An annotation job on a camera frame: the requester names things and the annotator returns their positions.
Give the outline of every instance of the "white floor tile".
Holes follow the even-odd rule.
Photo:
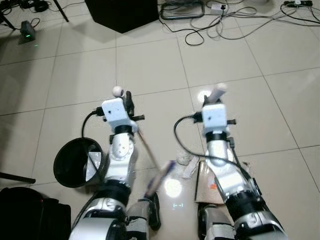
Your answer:
[[[289,239],[320,238],[320,194],[298,149],[239,160],[249,163],[250,175]]]
[[[0,171],[30,178],[35,162],[43,110],[0,116]],[[0,178],[0,187],[25,183]]]
[[[54,57],[0,66],[0,115],[44,109]]]
[[[117,84],[134,95],[188,87],[176,39],[117,48]]]
[[[14,31],[11,31],[10,28],[0,30],[0,62],[4,57],[6,51],[7,41]]]
[[[91,15],[70,17],[62,24],[57,55],[108,49],[116,46],[115,31],[95,23]]]
[[[159,164],[162,166],[169,160],[175,160],[181,148],[173,135],[174,124],[179,118],[193,112],[188,89],[134,96],[133,102],[135,114],[145,115],[145,120],[138,124]],[[203,152],[199,131],[192,121],[182,122],[177,132],[189,149]],[[137,149],[139,159],[136,169],[154,168],[140,141],[137,142]]]
[[[58,182],[31,185],[31,189],[38,191],[45,197],[58,199],[60,204],[66,204],[71,207],[71,225],[76,219],[78,213],[92,194],[85,192],[85,188],[68,188],[60,185]]]
[[[299,147],[320,144],[320,69],[266,76]]]
[[[320,146],[304,147],[300,150],[318,189],[320,189]]]
[[[90,102],[46,109],[32,176],[38,184],[55,182],[53,165],[58,151],[69,141],[80,137],[85,117],[101,102]],[[108,150],[110,127],[101,117],[91,117],[85,136],[96,140]]]
[[[79,2],[81,2],[81,1],[67,0],[67,4],[73,4],[73,5],[68,6],[64,11],[68,17],[90,14],[86,3],[85,2],[79,3]]]
[[[222,97],[228,119],[236,119],[230,126],[238,155],[267,153],[296,148],[279,108],[262,77],[231,81]],[[213,85],[191,88],[192,102],[200,111],[203,96],[209,95]]]
[[[182,60],[190,87],[261,75],[244,39],[213,40],[205,34],[202,35],[205,42],[197,47],[188,46],[184,37],[179,38]],[[223,35],[239,37],[242,34],[238,28],[234,28],[224,30]]]
[[[312,21],[317,21],[313,16],[308,16],[303,18],[305,20],[312,20]],[[316,23],[312,23],[312,22],[305,22],[307,25],[317,25]],[[311,31],[314,33],[314,35],[320,40],[320,27],[318,26],[311,26],[310,27]]]
[[[241,30],[247,34],[256,27],[246,26]],[[270,23],[246,40],[264,75],[320,66],[319,40],[307,27]]]
[[[126,33],[117,32],[116,45],[119,47],[175,37],[176,35],[174,33],[170,32],[165,26],[156,20]]]
[[[56,55],[62,19],[40,22],[34,41],[19,44],[20,32],[15,31],[7,40],[0,64],[9,64]]]
[[[116,85],[116,50],[57,56],[46,107],[109,99]]]

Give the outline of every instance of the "black cable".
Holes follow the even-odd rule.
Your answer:
[[[6,26],[8,28],[10,28],[10,26],[8,24],[5,23],[0,23],[0,25]]]
[[[309,9],[310,9],[310,12],[311,12],[312,16],[313,16],[317,21],[319,21],[319,23],[320,23],[320,19],[316,17],[316,15],[314,14],[314,11],[312,10],[312,8],[310,7]]]
[[[213,28],[214,26],[216,26],[217,24],[220,23],[222,17],[220,17],[220,19],[218,20],[218,22],[216,22],[215,24],[213,25],[209,25],[209,26],[206,26],[206,27],[203,27],[203,28],[199,28],[197,30],[193,29],[193,28],[183,28],[183,29],[179,29],[179,30],[172,30],[166,23],[164,23],[163,21],[161,21],[161,17],[159,15],[159,21],[162,25],[166,26],[167,29],[172,32],[172,33],[177,33],[177,32],[181,32],[181,31],[192,31],[190,33],[188,33],[185,37],[184,37],[184,41],[187,45],[189,46],[199,46],[201,44],[203,44],[205,42],[205,39],[204,37],[199,33],[200,31],[203,31],[203,30],[206,30],[206,29],[210,29],[210,28]],[[190,36],[191,34],[198,34],[200,36],[200,38],[202,38],[202,41],[200,43],[197,43],[197,44],[192,44],[192,43],[189,43],[187,41],[187,37]]]
[[[34,22],[34,20],[38,20],[38,22],[34,25],[34,26],[32,26],[32,23]],[[35,17],[34,19],[32,19],[31,20],[31,22],[30,22],[30,24],[31,24],[31,26],[33,27],[33,28],[35,28],[36,26],[38,26],[38,24],[40,23],[40,18],[39,17]]]
[[[96,115],[96,114],[97,114],[97,111],[94,110],[94,111],[90,112],[90,113],[85,117],[85,119],[84,119],[84,121],[83,121],[83,123],[82,123],[82,128],[81,128],[81,137],[82,137],[82,138],[85,137],[85,127],[86,127],[87,121],[89,120],[89,118],[90,118],[91,116]],[[91,164],[93,165],[93,167],[94,167],[94,169],[95,169],[95,172],[98,174],[98,177],[99,177],[99,179],[100,179],[100,182],[102,183],[103,180],[104,180],[104,178],[101,176],[100,172],[98,171],[98,168],[96,167],[94,161],[92,160],[91,156],[89,155],[89,152],[88,152],[86,146],[83,145],[83,149],[84,149],[87,157],[89,158]]]
[[[235,151],[235,147],[234,147],[234,146],[231,147],[231,151],[232,151],[232,154],[233,154],[233,156],[234,156],[234,159],[235,159],[237,165],[240,166],[239,169],[240,169],[241,173],[243,174],[243,176],[244,176],[247,180],[250,179],[251,177],[250,177],[249,173],[248,173],[246,170],[244,170],[244,169],[242,168],[241,164],[240,164],[240,161],[239,161],[239,159],[238,159],[238,156],[237,156],[237,154],[236,154],[236,151]]]
[[[318,21],[312,21],[312,20],[308,20],[308,19],[303,19],[303,18],[298,18],[298,17],[291,16],[291,15],[287,14],[286,12],[284,12],[283,6],[286,6],[286,5],[282,4],[280,6],[280,10],[284,15],[286,15],[289,18],[296,19],[296,20],[301,20],[301,21],[306,21],[306,22],[311,22],[311,23],[315,23],[315,24],[320,24],[320,22],[318,22]]]
[[[85,137],[85,126],[87,121],[89,120],[89,118],[93,115],[96,115],[96,111],[92,111],[90,112],[84,119],[83,123],[82,123],[82,128],[81,128],[81,137],[84,138]]]
[[[67,8],[67,7],[69,7],[70,5],[75,5],[75,4],[83,4],[83,3],[85,3],[86,1],[80,1],[80,2],[75,2],[75,3],[70,3],[70,4],[68,4],[68,5],[66,5],[66,6],[64,6],[64,7],[62,7],[61,9],[65,9],[65,8]],[[51,8],[49,8],[49,10],[50,11],[52,11],[52,12],[60,12],[60,10],[52,10]]]
[[[78,224],[80,217],[82,216],[82,214],[84,214],[85,210],[87,209],[87,207],[91,204],[91,202],[96,198],[98,192],[95,192],[92,197],[90,197],[90,199],[85,203],[85,205],[83,205],[83,207],[81,208],[80,212],[78,213],[78,215],[76,216],[72,228],[71,230],[73,230],[75,228],[75,226]]]
[[[3,10],[2,14],[3,14],[4,16],[6,16],[6,15],[10,14],[11,12],[12,12],[12,7]]]
[[[215,1],[215,0],[209,0],[209,1],[207,1],[206,3],[205,3],[205,6],[207,7],[207,8],[211,8],[211,6],[209,6],[208,4],[209,3],[212,3],[212,2],[214,2],[214,3],[218,3],[218,4],[226,4],[226,5],[237,5],[237,4],[240,4],[240,3],[242,3],[244,0],[241,0],[241,1],[238,1],[238,2],[231,2],[231,3],[228,3],[227,1],[225,1],[225,2],[222,2],[222,1]]]
[[[194,156],[197,156],[197,157],[200,157],[200,158],[210,158],[210,159],[216,159],[216,160],[221,160],[221,161],[224,161],[225,163],[227,164],[231,164],[231,165],[234,165],[236,166],[237,168],[240,169],[240,171],[242,172],[242,174],[244,175],[244,177],[246,179],[248,179],[248,177],[250,177],[250,175],[246,172],[246,170],[244,170],[241,165],[238,165],[238,163],[235,163],[233,161],[229,161],[228,159],[225,159],[225,158],[221,158],[221,157],[216,157],[216,156],[207,156],[207,155],[204,155],[204,154],[200,154],[200,153],[196,153],[196,152],[193,152],[191,150],[189,150],[188,148],[186,148],[183,143],[180,141],[179,137],[178,137],[178,134],[177,134],[177,126],[179,125],[179,123],[181,123],[183,120],[185,119],[194,119],[194,115],[188,115],[188,116],[183,116],[181,117],[178,121],[176,121],[176,123],[174,124],[173,126],[173,133],[174,133],[174,137],[175,139],[177,140],[177,142],[179,143],[179,145],[189,154],[191,155],[194,155]]]

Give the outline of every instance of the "metal stand leg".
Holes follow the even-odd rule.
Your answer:
[[[61,8],[60,4],[58,3],[57,0],[53,0],[55,5],[57,6],[57,8],[59,9],[60,13],[62,14],[62,16],[64,17],[64,19],[69,22],[69,19],[67,18],[65,12],[63,11],[63,9]]]
[[[0,179],[15,180],[15,181],[19,181],[19,182],[28,183],[28,184],[34,184],[36,182],[36,180],[33,178],[11,175],[11,174],[7,174],[7,173],[3,173],[3,172],[0,172]]]
[[[2,19],[9,26],[9,28],[16,30],[15,26],[13,26],[11,22],[9,22],[9,20],[5,17],[2,11],[0,11],[0,19]]]

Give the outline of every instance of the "metal frame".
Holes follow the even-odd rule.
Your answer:
[[[200,14],[189,14],[189,15],[176,15],[176,16],[165,16],[164,12],[166,12],[165,7],[168,6],[175,6],[172,3],[165,2],[164,4],[161,5],[161,10],[160,10],[160,16],[163,20],[177,20],[177,19],[196,19],[196,18],[201,18],[205,15],[205,4],[200,1],[200,0],[195,0],[193,2],[189,3],[190,6],[194,5],[199,5],[201,8],[201,13]]]

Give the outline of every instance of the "black speaker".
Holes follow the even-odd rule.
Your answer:
[[[125,33],[159,18],[157,0],[85,0],[93,20]]]

